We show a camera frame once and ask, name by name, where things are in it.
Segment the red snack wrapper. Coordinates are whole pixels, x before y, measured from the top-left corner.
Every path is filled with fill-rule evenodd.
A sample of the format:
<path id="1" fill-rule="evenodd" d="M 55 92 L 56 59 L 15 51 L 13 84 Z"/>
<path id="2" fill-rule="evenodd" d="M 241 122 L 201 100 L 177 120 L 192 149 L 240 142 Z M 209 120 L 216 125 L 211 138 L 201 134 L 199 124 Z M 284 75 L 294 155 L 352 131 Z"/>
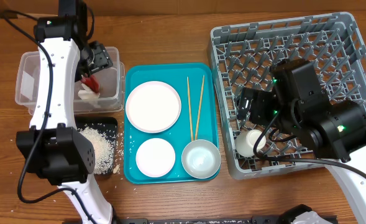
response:
<path id="1" fill-rule="evenodd" d="M 99 93 L 100 85 L 94 75 L 91 75 L 90 77 L 82 77 L 81 83 L 89 87 L 93 92 Z"/>

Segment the white napkin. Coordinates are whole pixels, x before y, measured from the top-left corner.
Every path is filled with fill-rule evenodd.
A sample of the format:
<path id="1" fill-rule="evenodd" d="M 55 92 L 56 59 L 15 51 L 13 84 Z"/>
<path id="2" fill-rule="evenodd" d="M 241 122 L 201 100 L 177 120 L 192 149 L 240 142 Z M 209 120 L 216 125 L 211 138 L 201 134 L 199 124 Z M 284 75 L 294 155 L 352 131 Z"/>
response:
<path id="1" fill-rule="evenodd" d="M 99 93 L 95 93 L 92 90 L 79 90 L 78 97 L 81 100 L 93 100 L 99 98 Z"/>

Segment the white paper cup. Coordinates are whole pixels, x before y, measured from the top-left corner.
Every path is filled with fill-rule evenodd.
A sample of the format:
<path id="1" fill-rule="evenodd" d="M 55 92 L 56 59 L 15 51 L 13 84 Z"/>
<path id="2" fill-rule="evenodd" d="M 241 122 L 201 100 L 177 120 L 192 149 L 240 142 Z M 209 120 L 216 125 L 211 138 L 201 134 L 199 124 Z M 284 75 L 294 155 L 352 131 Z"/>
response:
<path id="1" fill-rule="evenodd" d="M 244 157 L 254 156 L 253 147 L 261 133 L 257 129 L 241 132 L 235 139 L 236 151 Z"/>

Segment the pile of rice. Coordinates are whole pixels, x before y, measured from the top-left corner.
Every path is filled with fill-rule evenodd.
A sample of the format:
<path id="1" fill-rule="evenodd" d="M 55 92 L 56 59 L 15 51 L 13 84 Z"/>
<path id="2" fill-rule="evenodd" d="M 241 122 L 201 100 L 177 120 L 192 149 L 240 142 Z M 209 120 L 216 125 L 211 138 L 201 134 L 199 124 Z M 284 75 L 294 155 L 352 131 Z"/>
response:
<path id="1" fill-rule="evenodd" d="M 93 145 L 95 152 L 94 174 L 108 174 L 113 167 L 114 143 L 107 135 L 91 127 L 78 128 L 78 131 Z"/>

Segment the small pink bowl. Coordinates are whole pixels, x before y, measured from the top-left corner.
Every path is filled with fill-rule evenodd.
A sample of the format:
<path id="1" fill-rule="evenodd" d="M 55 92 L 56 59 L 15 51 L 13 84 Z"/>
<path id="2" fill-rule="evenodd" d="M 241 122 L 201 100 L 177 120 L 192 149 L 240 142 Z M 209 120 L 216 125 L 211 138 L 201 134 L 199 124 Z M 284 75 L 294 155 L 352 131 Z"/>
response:
<path id="1" fill-rule="evenodd" d="M 168 141 L 152 138 L 139 146 L 135 161 L 138 169 L 147 177 L 163 177 L 175 165 L 176 154 Z"/>

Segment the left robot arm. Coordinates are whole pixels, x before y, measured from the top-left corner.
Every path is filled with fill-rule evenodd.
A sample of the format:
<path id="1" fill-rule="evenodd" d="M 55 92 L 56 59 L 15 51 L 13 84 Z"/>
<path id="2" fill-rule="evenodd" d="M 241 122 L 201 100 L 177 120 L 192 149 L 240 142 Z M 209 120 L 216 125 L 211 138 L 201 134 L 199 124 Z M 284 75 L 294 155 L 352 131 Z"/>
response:
<path id="1" fill-rule="evenodd" d="M 92 143 L 77 131 L 75 83 L 112 66 L 103 44 L 92 41 L 94 14 L 83 1 L 58 3 L 55 17 L 36 19 L 29 39 L 39 48 L 40 74 L 29 129 L 16 134 L 23 174 L 46 179 L 64 192 L 83 223 L 117 223 L 112 205 L 94 178 Z"/>

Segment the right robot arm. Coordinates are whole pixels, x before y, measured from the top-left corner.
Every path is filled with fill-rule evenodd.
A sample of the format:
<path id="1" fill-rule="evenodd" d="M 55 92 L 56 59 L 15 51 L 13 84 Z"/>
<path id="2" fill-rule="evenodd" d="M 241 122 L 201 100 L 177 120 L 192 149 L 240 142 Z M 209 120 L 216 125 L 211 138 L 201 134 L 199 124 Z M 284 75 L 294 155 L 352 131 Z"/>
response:
<path id="1" fill-rule="evenodd" d="M 359 223 L 366 223 L 366 109 L 352 100 L 332 104 L 306 59 L 282 60 L 272 68 L 272 90 L 244 87 L 238 99 L 239 119 L 264 126 L 252 155 L 272 162 L 322 164 L 342 189 Z M 276 133 L 294 138 L 314 158 L 268 156 L 260 142 Z"/>

